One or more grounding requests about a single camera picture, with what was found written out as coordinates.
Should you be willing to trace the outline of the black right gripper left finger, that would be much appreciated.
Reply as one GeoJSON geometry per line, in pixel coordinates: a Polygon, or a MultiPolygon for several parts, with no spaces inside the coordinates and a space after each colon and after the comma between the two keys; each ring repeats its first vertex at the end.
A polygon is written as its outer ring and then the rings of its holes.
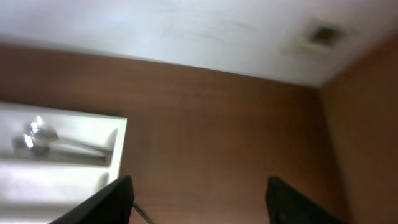
{"type": "Polygon", "coordinates": [[[132,179],[120,177],[51,224],[128,224],[133,203],[132,179]]]}

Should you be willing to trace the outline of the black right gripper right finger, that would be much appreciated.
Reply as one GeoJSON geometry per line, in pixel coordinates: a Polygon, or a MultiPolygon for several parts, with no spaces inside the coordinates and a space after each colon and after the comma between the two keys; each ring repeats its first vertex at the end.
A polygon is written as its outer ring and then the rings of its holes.
{"type": "Polygon", "coordinates": [[[269,177],[266,205],[270,224],[344,224],[279,177],[269,177]]]}

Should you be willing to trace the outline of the dark-handled steel fork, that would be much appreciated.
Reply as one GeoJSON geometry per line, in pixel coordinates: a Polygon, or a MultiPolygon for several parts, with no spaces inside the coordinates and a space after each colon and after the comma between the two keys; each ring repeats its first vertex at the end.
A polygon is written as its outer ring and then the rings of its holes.
{"type": "Polygon", "coordinates": [[[140,208],[140,206],[134,202],[133,204],[133,209],[140,215],[141,218],[143,218],[148,224],[155,224],[149,216],[140,208]]]}

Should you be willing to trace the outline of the steel tablespoon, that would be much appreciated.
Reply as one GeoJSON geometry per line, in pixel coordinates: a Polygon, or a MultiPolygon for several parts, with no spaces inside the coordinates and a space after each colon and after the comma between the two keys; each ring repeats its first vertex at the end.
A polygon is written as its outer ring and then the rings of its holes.
{"type": "Polygon", "coordinates": [[[84,151],[98,153],[101,157],[108,157],[112,154],[110,150],[103,147],[92,146],[64,137],[61,138],[54,127],[43,123],[40,116],[25,127],[25,131],[22,134],[22,142],[31,153],[39,156],[48,154],[50,145],[53,143],[76,146],[84,151]]]}

